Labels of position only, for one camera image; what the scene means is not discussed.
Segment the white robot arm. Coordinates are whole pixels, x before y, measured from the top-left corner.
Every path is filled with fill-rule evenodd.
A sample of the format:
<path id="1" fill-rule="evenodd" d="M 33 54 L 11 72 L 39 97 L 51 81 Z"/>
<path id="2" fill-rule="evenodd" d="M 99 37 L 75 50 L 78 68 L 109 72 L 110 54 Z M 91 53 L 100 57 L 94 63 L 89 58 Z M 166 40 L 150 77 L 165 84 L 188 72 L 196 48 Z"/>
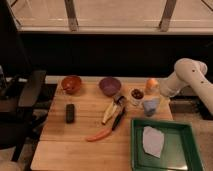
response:
<path id="1" fill-rule="evenodd" d="M 174 71 L 160 82 L 160 94 L 174 97 L 184 87 L 190 86 L 213 116 L 213 83 L 205 77 L 207 70 L 207 65 L 202 61 L 189 58 L 177 60 Z"/>

